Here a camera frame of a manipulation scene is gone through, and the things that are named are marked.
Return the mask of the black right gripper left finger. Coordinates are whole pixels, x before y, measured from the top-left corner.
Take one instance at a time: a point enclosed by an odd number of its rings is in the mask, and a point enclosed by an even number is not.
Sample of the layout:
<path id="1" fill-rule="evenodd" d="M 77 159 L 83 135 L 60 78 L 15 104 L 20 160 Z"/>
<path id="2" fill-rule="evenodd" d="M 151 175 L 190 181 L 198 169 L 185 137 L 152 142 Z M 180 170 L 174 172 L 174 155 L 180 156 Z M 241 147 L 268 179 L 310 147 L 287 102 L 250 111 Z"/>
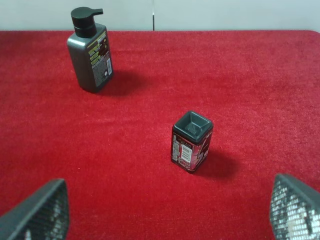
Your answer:
<path id="1" fill-rule="evenodd" d="M 2 240 L 65 240 L 70 224 L 66 181 L 52 179 L 0 217 Z"/>

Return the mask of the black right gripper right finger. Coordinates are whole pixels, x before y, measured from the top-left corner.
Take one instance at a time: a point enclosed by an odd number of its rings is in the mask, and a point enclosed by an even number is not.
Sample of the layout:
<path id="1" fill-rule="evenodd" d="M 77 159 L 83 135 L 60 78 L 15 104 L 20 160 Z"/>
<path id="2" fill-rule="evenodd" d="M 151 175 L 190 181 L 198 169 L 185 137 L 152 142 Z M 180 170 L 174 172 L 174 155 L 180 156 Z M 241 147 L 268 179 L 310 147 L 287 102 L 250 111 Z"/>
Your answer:
<path id="1" fill-rule="evenodd" d="M 320 193 L 290 174 L 277 174 L 269 222 L 276 240 L 318 240 Z"/>

